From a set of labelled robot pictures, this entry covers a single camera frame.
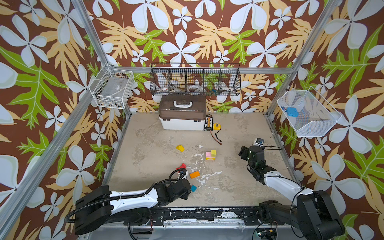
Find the white wire basket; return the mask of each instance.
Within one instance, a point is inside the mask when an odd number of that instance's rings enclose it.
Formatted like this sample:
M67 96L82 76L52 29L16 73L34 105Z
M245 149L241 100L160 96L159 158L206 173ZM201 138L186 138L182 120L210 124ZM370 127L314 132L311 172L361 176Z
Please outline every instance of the white wire basket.
M124 109L135 82L133 72L108 69L99 81L92 96L97 106Z
M277 104L294 128L297 137L323 137L342 116L320 93L317 92L316 96L319 96L321 102L310 90L287 91L277 100ZM326 103L332 112L323 105ZM283 107L296 108L298 116L288 116Z

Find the floral wallpaper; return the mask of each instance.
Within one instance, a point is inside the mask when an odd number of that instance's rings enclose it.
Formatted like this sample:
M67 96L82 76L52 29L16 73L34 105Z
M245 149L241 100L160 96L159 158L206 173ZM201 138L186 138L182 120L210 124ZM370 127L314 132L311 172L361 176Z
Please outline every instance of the floral wallpaper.
M0 0L0 211L100 69L70 0ZM101 185L124 114L91 103L21 216L13 240L76 239L64 216Z
M115 66L220 63L291 67L324 8L318 0L84 1L108 61ZM286 75L242 75L237 97L207 97L207 110L265 112ZM160 96L149 74L135 74L132 112L154 112ZM214 88L214 83L207 84Z
M315 88L343 116L324 137L297 138L281 110L274 120L296 176L327 191L345 239L384 237L384 30L382 0L340 2L290 90Z

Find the blue block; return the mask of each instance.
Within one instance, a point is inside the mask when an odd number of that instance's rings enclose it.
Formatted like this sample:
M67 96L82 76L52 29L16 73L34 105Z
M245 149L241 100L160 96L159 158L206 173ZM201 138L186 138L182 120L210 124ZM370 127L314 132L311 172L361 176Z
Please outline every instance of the blue block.
M290 117L297 117L299 116L299 113L297 112L296 108L288 107L286 109L288 116Z
M196 189L197 189L197 187L196 187L195 185L192 185L192 186L191 186L191 191L192 191L192 192L195 192Z

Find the gray floor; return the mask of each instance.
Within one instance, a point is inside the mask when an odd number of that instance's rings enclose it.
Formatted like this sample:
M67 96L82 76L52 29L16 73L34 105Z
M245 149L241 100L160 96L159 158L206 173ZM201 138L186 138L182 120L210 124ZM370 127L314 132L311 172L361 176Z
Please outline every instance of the gray floor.
M248 206L266 200L282 204L290 201L280 193L257 182L240 159L241 146L252 145L256 137L265 145L275 145L266 119L261 113L213 114L221 124L220 146L207 131L164 130L158 114L134 114L130 120L109 189L133 191L148 188L153 182L168 178L182 163L189 173L198 170L200 177L187 179L197 190L188 200L178 199L168 207ZM183 145L184 152L176 149ZM205 161L205 152L216 150L214 162ZM279 151L266 151L267 164L285 177L288 170Z

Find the blue box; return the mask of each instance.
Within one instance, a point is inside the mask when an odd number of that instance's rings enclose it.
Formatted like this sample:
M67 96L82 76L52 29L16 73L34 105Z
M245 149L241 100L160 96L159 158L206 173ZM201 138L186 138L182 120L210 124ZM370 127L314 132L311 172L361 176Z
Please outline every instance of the blue box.
M299 113L297 112L296 108L288 107L286 109L288 116L290 117L297 117L299 116Z

